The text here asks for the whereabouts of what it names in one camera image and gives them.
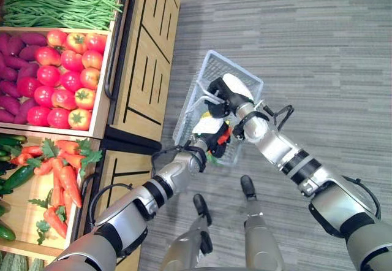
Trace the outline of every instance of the robotic hand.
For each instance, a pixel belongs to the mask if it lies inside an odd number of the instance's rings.
[[[207,151],[223,155],[230,130],[223,119],[204,116],[184,150],[152,179],[108,207],[93,230],[73,242],[46,270],[109,271],[116,258],[131,254],[147,236],[147,221],[174,194],[185,190],[190,176],[203,172]]]
[[[246,86],[232,74],[211,82],[208,91],[225,101],[218,105],[206,102],[212,116],[222,118],[232,112],[241,120],[233,130],[237,138],[254,143],[303,195],[311,198],[309,210],[313,217],[327,233],[345,238],[358,271],[391,270],[392,226],[380,221],[378,213],[373,214],[366,196],[276,131],[269,118],[255,109]]]

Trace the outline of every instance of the cable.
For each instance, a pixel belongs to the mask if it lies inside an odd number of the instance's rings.
[[[91,228],[94,227],[94,223],[95,223],[94,215],[95,215],[95,212],[96,212],[96,204],[97,204],[98,199],[101,197],[101,195],[103,195],[105,193],[106,190],[108,190],[110,188],[113,188],[115,186],[125,187],[125,188],[127,188],[129,190],[132,189],[132,184],[126,185],[124,183],[115,183],[115,184],[108,185],[108,186],[102,188],[100,191],[98,191],[98,193],[92,198],[91,204],[90,204],[90,206],[88,208]]]
[[[374,216],[375,216],[377,219],[381,219],[381,207],[380,207],[380,202],[379,202],[379,200],[376,198],[376,196],[374,195],[374,193],[372,193],[372,191],[371,191],[369,188],[367,188],[366,185],[364,185],[364,184],[362,183],[361,179],[359,179],[359,178],[353,179],[353,178],[350,178],[350,177],[344,176],[344,175],[342,175],[342,176],[343,176],[343,178],[345,178],[347,181],[352,182],[352,183],[354,183],[354,184],[356,184],[356,185],[362,187],[362,188],[370,195],[370,197],[372,198],[373,202],[375,203],[375,215],[374,215]]]

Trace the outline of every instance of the cucumber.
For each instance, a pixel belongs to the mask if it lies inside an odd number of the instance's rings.
[[[4,259],[2,260],[0,271],[10,271],[12,268],[12,263],[13,263],[13,254],[6,253]]]
[[[16,187],[21,186],[23,183],[27,182],[34,175],[33,166],[23,166],[20,167],[15,173],[13,173],[6,182],[2,185],[1,191],[8,191]]]
[[[43,260],[34,259],[29,268],[29,271],[43,271]]]
[[[0,144],[14,146],[19,145],[20,141],[9,137],[0,137]]]
[[[0,238],[12,242],[15,240],[15,233],[13,233],[13,231],[7,226],[0,224]]]
[[[27,258],[20,254],[13,257],[11,271],[28,271]]]
[[[11,138],[19,141],[20,143],[25,143],[27,141],[27,137],[23,135],[13,135],[13,134],[5,134],[5,133],[0,133],[1,138]]]

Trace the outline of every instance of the red tomato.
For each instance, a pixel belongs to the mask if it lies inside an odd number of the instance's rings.
[[[84,67],[93,67],[100,70],[103,58],[104,57],[99,52],[96,52],[95,50],[88,50],[81,57],[81,62]]]
[[[67,70],[74,72],[80,72],[85,68],[81,63],[81,55],[72,50],[66,50],[61,54],[61,64]]]
[[[94,101],[96,100],[96,92],[87,88],[81,88],[75,93],[76,105],[85,110],[92,110]]]
[[[91,112],[88,110],[77,109],[69,113],[68,123],[72,129],[88,130],[90,127]]]
[[[68,90],[55,90],[51,96],[51,103],[54,107],[63,107],[67,110],[73,110],[77,108],[74,93]]]
[[[98,35],[98,34],[87,34],[86,35],[86,45],[88,50],[95,50],[101,54],[105,51],[106,45],[106,36],[105,35]]]
[[[36,61],[43,65],[53,65],[53,66],[60,66],[61,59],[60,54],[54,48],[43,46],[37,49],[36,51]]]
[[[34,92],[34,100],[42,107],[53,107],[51,96],[55,90],[50,86],[39,86]]]
[[[55,47],[62,47],[67,40],[67,33],[64,33],[60,30],[51,30],[47,34],[48,45]]]
[[[35,90],[41,85],[35,78],[23,77],[17,82],[17,90],[22,96],[34,97]]]
[[[65,72],[60,79],[61,85],[69,91],[75,92],[83,87],[80,83],[80,74],[78,72],[68,71]]]
[[[80,81],[84,87],[96,90],[99,82],[99,71],[92,67],[84,69],[80,73]]]
[[[68,116],[69,110],[55,107],[48,114],[48,123],[54,128],[69,129]]]
[[[48,107],[32,107],[27,113],[27,121],[33,126],[49,126],[48,115],[50,109]]]
[[[54,66],[42,66],[39,67],[37,71],[38,81],[51,87],[56,87],[59,85],[60,76],[60,70]]]
[[[85,35],[80,33],[70,33],[67,36],[66,47],[69,50],[83,54],[87,50]]]

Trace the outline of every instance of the carrot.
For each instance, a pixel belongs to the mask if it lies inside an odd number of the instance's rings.
[[[21,153],[17,157],[18,165],[27,166],[26,161],[28,159],[32,159],[32,158],[33,158],[33,156],[30,155],[29,153]]]
[[[67,224],[62,222],[56,214],[56,208],[50,207],[43,213],[45,221],[55,229],[55,231],[63,238],[67,236]]]
[[[51,204],[54,207],[64,205],[64,188],[61,187],[61,182],[57,174],[53,174],[53,192],[51,194]]]
[[[72,208],[72,198],[71,195],[68,193],[68,191],[64,190],[64,203],[66,205],[66,214],[67,214],[67,225],[69,222],[69,216],[71,214],[71,208]]]
[[[70,155],[75,155],[79,152],[79,144],[74,141],[57,140],[55,142],[55,145],[61,150],[64,150],[66,153],[69,153]]]
[[[85,158],[85,156],[80,155],[70,155],[69,153],[64,152],[62,157],[66,159],[66,161],[75,169],[81,168],[81,160]]]
[[[81,207],[81,197],[78,188],[78,184],[75,178],[75,171],[71,166],[65,166],[61,169],[59,174],[62,187],[68,191],[72,198],[72,201],[78,208]]]
[[[34,174],[42,176],[48,175],[51,172],[51,159],[47,159],[46,161],[41,163],[39,168],[34,168]]]
[[[22,153],[29,153],[33,156],[42,156],[42,149],[40,145],[32,145],[30,147],[23,147]]]

